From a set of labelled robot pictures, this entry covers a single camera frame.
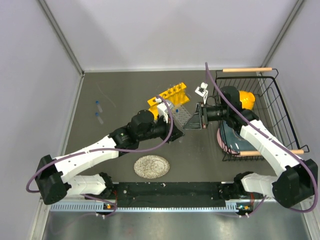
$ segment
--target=dish rack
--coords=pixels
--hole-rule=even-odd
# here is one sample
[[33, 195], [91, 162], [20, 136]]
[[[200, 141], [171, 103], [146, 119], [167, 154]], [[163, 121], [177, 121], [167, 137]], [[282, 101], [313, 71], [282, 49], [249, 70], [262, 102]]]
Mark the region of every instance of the dish rack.
[[[281, 95], [276, 78], [279, 72], [275, 68], [237, 68], [223, 69], [215, 72], [215, 82], [219, 88], [234, 86], [239, 91], [251, 92], [255, 96], [253, 112], [258, 115], [268, 131], [289, 150], [309, 152], [308, 145], [301, 146], [292, 121], [288, 114], [284, 99]], [[211, 96], [216, 104], [221, 103], [216, 90]], [[222, 161], [259, 161], [264, 158], [250, 151], [234, 152], [229, 147], [223, 121], [219, 122], [221, 138], [225, 140], [221, 148]]]

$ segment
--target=gray floor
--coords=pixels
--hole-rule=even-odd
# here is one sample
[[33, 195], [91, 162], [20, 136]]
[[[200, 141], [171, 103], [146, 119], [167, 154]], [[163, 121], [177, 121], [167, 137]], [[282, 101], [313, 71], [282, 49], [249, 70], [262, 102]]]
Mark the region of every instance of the gray floor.
[[[184, 82], [190, 102], [184, 106], [193, 113], [201, 98], [195, 89], [204, 80], [204, 71], [151, 71], [86, 73], [78, 100], [66, 153], [72, 153], [97, 142], [115, 129], [126, 125], [139, 110], [148, 109], [147, 100], [162, 93], [170, 86]], [[103, 109], [100, 124], [95, 116], [96, 101]], [[205, 182], [232, 181], [245, 171], [263, 175], [274, 172], [266, 161], [224, 161], [216, 139], [218, 124], [209, 129], [189, 130], [182, 142], [176, 140], [150, 152], [166, 158], [170, 170], [154, 182]], [[154, 147], [160, 139], [140, 143], [140, 149]], [[82, 175], [106, 172], [115, 182], [145, 182], [134, 172], [135, 161], [146, 153], [129, 153], [120, 158], [105, 161], [86, 170]]]
[[311, 240], [303, 214], [270, 202], [249, 219], [199, 212], [119, 212], [105, 220], [86, 216], [66, 228], [82, 214], [51, 212], [43, 240]]

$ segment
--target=round beige plate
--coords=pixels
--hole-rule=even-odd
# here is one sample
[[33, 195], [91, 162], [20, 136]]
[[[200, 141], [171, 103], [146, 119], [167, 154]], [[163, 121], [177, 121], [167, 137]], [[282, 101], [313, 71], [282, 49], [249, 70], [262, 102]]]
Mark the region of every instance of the round beige plate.
[[134, 163], [134, 171], [144, 179], [156, 179], [169, 171], [170, 165], [161, 156], [148, 155], [139, 158]]

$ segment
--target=yellow cup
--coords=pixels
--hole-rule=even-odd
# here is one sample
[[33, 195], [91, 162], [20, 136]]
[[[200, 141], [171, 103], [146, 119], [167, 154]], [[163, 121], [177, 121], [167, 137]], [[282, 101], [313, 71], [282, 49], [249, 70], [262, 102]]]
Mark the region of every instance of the yellow cup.
[[255, 95], [249, 91], [239, 91], [239, 95], [240, 101], [242, 102], [242, 108], [252, 110], [256, 101]]

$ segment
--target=white backdrop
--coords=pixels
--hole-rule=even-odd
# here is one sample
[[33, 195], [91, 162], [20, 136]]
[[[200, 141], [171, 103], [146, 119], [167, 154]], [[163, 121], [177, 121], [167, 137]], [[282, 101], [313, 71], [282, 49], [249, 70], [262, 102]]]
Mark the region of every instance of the white backdrop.
[[86, 71], [260, 66], [295, 0], [46, 0]]
[[60, 155], [80, 76], [36, 1], [0, 1], [0, 33], [0, 239], [25, 240], [40, 199], [27, 181]]
[[308, 144], [320, 166], [320, 1], [308, 0], [269, 64], [278, 68], [277, 83], [302, 145]]

